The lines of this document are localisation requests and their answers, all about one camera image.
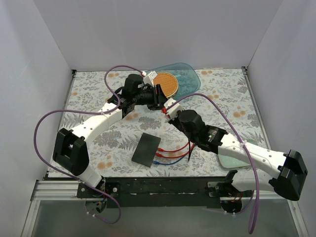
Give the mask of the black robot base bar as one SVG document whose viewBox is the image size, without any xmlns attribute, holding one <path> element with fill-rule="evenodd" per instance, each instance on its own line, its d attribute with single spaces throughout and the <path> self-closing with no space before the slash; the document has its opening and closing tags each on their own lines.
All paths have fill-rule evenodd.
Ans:
<svg viewBox="0 0 316 237">
<path fill-rule="evenodd" d="M 221 198 L 248 198 L 228 186 L 224 176 L 215 177 L 110 177 L 105 192 L 121 207 L 204 206 L 220 208 Z"/>
</svg>

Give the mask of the black network switch box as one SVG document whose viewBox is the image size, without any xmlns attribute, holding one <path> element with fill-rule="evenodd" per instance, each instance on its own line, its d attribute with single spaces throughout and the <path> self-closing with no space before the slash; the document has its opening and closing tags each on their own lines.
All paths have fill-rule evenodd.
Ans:
<svg viewBox="0 0 316 237">
<path fill-rule="evenodd" d="M 146 167 L 151 167 L 161 138 L 143 133 L 134 151 L 131 161 Z"/>
</svg>

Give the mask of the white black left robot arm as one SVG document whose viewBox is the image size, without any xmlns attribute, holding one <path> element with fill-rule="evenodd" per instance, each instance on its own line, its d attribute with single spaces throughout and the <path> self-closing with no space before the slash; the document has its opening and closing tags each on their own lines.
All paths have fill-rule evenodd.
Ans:
<svg viewBox="0 0 316 237">
<path fill-rule="evenodd" d="M 151 110 L 163 108 L 167 101 L 158 74 L 150 72 L 145 77 L 130 74 L 121 89 L 86 121 L 70 130 L 58 131 L 53 160 L 72 175 L 88 184 L 88 191 L 93 197 L 101 197 L 105 191 L 102 177 L 90 164 L 88 148 L 91 143 L 112 124 L 120 121 L 134 110 L 136 105 L 146 105 Z"/>
</svg>

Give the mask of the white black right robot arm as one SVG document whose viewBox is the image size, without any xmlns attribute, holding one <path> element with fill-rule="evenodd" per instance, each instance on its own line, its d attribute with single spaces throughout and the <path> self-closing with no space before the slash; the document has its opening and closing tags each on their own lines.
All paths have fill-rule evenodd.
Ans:
<svg viewBox="0 0 316 237">
<path fill-rule="evenodd" d="M 276 152 L 246 141 L 240 142 L 226 130 L 205 124 L 194 110 L 168 110 L 166 114 L 169 123 L 203 151 L 254 166 L 256 173 L 230 171 L 226 181 L 218 185 L 219 189 L 223 189 L 223 196 L 235 196 L 239 192 L 260 188 L 291 201 L 300 199 L 308 171 L 298 151 Z"/>
</svg>

